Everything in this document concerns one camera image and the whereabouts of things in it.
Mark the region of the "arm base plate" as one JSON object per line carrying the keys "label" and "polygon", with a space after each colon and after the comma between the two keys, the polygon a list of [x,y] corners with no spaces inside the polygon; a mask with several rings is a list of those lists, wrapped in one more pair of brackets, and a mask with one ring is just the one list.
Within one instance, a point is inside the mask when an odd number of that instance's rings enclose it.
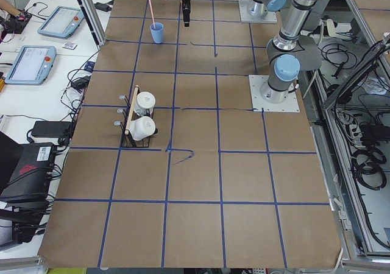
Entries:
{"label": "arm base plate", "polygon": [[276,24],[275,12],[269,12],[262,3],[253,0],[238,0],[242,23]]}
{"label": "arm base plate", "polygon": [[299,113],[293,84],[286,91],[274,91],[268,85],[268,78],[269,76],[249,75],[253,111]]}

